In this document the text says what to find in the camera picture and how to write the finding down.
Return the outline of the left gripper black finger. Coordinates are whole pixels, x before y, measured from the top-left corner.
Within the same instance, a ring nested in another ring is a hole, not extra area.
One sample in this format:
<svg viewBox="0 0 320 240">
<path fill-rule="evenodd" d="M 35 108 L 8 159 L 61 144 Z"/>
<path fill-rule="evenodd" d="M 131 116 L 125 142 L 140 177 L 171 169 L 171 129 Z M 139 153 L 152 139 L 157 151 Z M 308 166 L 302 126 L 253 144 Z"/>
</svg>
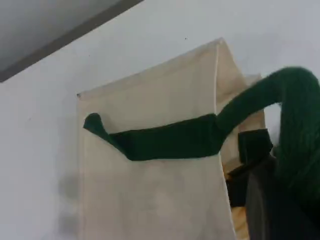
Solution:
<svg viewBox="0 0 320 240">
<path fill-rule="evenodd" d="M 267 156 L 249 174 L 246 220 L 251 240 L 307 240 L 309 220 L 274 178 L 276 159 Z"/>
</svg>

